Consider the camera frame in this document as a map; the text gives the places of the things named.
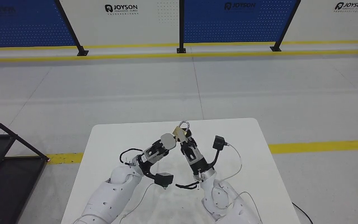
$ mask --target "white wall panel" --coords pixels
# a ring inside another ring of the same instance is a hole
[[[82,45],[179,42],[177,0],[62,0],[61,3]],[[106,4],[137,5],[138,11],[108,13]]]
[[[284,41],[358,40],[358,7],[335,10],[338,2],[302,0]],[[61,3],[82,45],[178,42],[178,0],[62,0]],[[106,4],[137,5],[138,11],[111,15],[105,10]]]

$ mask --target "white table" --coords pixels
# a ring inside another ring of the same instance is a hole
[[[113,168],[120,165],[119,154],[128,148],[146,149],[164,133],[172,133],[179,122],[105,124],[93,127],[61,224],[72,223],[86,206],[99,184],[107,180]],[[212,148],[215,135],[222,136],[242,156],[243,168],[229,179],[238,192],[248,191],[253,196],[263,224],[300,224],[290,197],[282,182],[261,129],[255,119],[224,119],[190,121],[198,148],[211,162],[216,150]],[[136,152],[127,153],[131,159]],[[215,169],[218,179],[229,176],[239,168],[236,152],[225,147]],[[125,219],[126,223],[214,223],[201,204],[202,190],[185,190],[175,183],[194,182],[192,171],[180,152],[180,146],[152,167],[152,173],[168,172],[174,175],[173,184],[166,190],[152,185],[141,205]],[[123,213],[113,223],[132,210],[153,180],[143,177]],[[255,210],[249,196],[244,200]]]

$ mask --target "yellow floor line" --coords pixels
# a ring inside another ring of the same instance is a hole
[[[82,161],[83,152],[64,153],[64,154],[48,154],[50,162],[48,164],[79,164]]]
[[[186,43],[184,46],[248,46],[248,45],[274,45],[275,42],[223,42],[223,43]],[[283,41],[282,45],[288,44],[358,44],[358,40],[328,40],[328,41]],[[117,44],[117,45],[85,45],[85,49],[93,48],[157,48],[157,47],[178,47],[179,43],[163,44]],[[0,48],[0,50],[64,50],[76,49],[76,46],[31,46]]]
[[[187,58],[187,57],[250,57],[270,55],[328,55],[328,54],[358,54],[358,50],[302,50],[283,52],[208,52],[208,53],[157,53],[157,54],[106,54],[88,56],[53,56],[0,58],[0,62],[46,62],[61,60],[103,60],[103,59],[134,59],[134,58]]]
[[[270,144],[268,147],[272,154],[347,151],[358,150],[358,141]],[[49,154],[47,156],[51,159],[48,163],[50,165],[78,164],[81,163],[83,152]]]

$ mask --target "blue panel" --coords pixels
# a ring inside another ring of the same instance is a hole
[[[75,45],[53,0],[1,0],[0,47]]]
[[[185,0],[184,43],[277,41],[296,0]]]

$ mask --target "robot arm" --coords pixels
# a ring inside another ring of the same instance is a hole
[[[135,156],[126,166],[112,171],[111,177],[103,182],[89,199],[81,217],[75,224],[110,224],[124,210],[135,187],[143,176],[149,177],[164,188],[173,182],[173,175],[159,173],[153,175],[150,168],[169,150],[175,148],[176,140],[171,134],[164,134],[142,154]]]
[[[200,188],[204,190],[204,198],[201,202],[213,220],[218,224],[262,224],[261,220],[252,212],[250,207],[246,205],[244,200],[228,182],[219,181],[215,178],[216,171],[214,170],[214,165],[218,159],[219,152],[227,145],[225,139],[220,136],[215,137],[213,148],[217,152],[214,161],[209,164],[197,148],[197,144],[189,130],[189,124],[187,123],[188,128],[186,129],[180,128],[180,125],[177,126],[173,134],[180,142],[181,152],[186,157],[196,182],[190,185],[177,186],[194,189],[195,187],[188,186],[200,184]]]

